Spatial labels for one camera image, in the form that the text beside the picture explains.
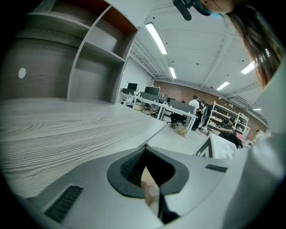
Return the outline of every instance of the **brick wall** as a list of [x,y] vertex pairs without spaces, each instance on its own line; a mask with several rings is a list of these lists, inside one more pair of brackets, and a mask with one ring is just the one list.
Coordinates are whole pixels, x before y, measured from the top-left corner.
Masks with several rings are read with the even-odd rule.
[[[158,87],[160,86],[161,90],[160,92],[165,93],[170,98],[174,98],[177,101],[185,100],[186,103],[189,103],[193,99],[193,96],[196,95],[198,97],[198,100],[204,100],[207,104],[211,104],[212,102],[216,101],[216,103],[224,106],[225,103],[229,104],[229,101],[225,101],[223,99],[219,99],[217,96],[209,94],[207,92],[199,91],[193,88],[171,84],[171,83],[165,83],[165,82],[159,82],[155,81],[154,86]],[[249,120],[248,120],[248,126],[250,127],[247,139],[252,140],[255,136],[256,130],[262,130],[263,132],[266,131],[266,126],[262,124],[260,121],[246,113],[241,108],[233,105],[234,112],[236,113],[243,113],[245,114]]]

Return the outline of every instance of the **wooden shelving unit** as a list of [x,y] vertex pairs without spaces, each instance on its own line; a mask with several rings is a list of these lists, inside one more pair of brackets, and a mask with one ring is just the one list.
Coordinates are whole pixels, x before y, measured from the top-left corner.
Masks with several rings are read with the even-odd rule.
[[2,90],[3,97],[115,103],[137,31],[104,0],[45,0],[27,14],[4,58],[4,64],[26,68],[27,74],[20,79],[15,72],[11,79],[11,67],[4,68],[9,90]]
[[[222,111],[224,111],[224,112],[227,112],[227,115],[225,115],[225,114],[223,114],[223,113],[221,113],[221,112],[215,110],[215,108],[217,108],[218,110],[222,110]],[[236,113],[236,112],[234,112],[234,111],[232,111],[232,110],[230,110],[230,109],[228,109],[228,108],[226,108],[226,107],[223,107],[223,106],[217,104],[216,102],[214,102],[213,108],[212,108],[211,113],[210,113],[210,118],[209,118],[209,120],[207,121],[206,127],[210,127],[210,128],[212,128],[212,129],[215,129],[215,130],[220,130],[221,128],[219,128],[219,127],[217,127],[217,126],[214,126],[214,125],[211,125],[211,124],[210,124],[210,120],[214,120],[214,121],[216,121],[219,125],[221,125],[222,121],[216,119],[214,115],[219,115],[220,117],[229,119],[228,114],[231,114],[232,116],[235,117],[235,123],[234,123],[234,126],[233,126],[233,130],[234,130],[234,131],[237,131],[237,132],[240,133],[240,134],[243,134],[244,129],[245,129],[245,127],[247,126],[247,123],[248,123],[248,118],[245,118],[245,117],[242,116],[241,113]],[[244,121],[246,121],[246,123],[239,123],[239,120],[242,120],[242,119],[243,119]],[[239,129],[237,128],[237,125],[243,126],[242,130],[239,130]]]

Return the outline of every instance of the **person's hair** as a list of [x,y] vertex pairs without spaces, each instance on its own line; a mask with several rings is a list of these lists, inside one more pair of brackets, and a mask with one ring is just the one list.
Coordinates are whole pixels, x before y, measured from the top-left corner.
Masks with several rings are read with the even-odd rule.
[[251,7],[239,5],[226,14],[254,61],[258,80],[262,87],[270,81],[282,60],[282,50],[271,27],[265,19]]

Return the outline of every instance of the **black vent grille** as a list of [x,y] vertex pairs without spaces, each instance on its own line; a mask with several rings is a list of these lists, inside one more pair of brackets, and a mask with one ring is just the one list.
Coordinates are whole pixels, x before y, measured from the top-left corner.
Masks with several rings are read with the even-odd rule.
[[54,221],[61,223],[83,188],[75,185],[69,186],[64,193],[46,210],[45,214]]

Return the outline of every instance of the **white floor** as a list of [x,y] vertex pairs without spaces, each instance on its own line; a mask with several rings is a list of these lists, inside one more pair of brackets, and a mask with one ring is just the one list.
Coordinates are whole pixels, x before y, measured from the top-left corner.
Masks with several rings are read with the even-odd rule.
[[[164,121],[169,121],[169,117],[165,116]],[[206,141],[207,136],[190,130],[187,138],[176,133],[176,129],[171,128],[170,124],[165,126],[158,134],[156,134],[148,144],[152,147],[160,147],[178,153],[193,155]]]

